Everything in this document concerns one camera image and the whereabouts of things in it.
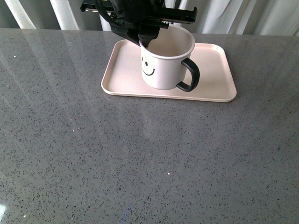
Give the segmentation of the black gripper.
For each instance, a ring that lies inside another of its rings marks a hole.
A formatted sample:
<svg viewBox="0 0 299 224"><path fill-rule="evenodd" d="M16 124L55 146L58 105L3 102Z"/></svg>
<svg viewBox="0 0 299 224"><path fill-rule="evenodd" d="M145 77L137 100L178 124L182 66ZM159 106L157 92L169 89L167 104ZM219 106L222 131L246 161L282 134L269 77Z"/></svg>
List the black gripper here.
<svg viewBox="0 0 299 224"><path fill-rule="evenodd" d="M163 22L192 24L198 13L196 7L167 8L163 0L84 0L80 10L100 14L114 34L145 48L158 37L159 27L166 28Z"/></svg>

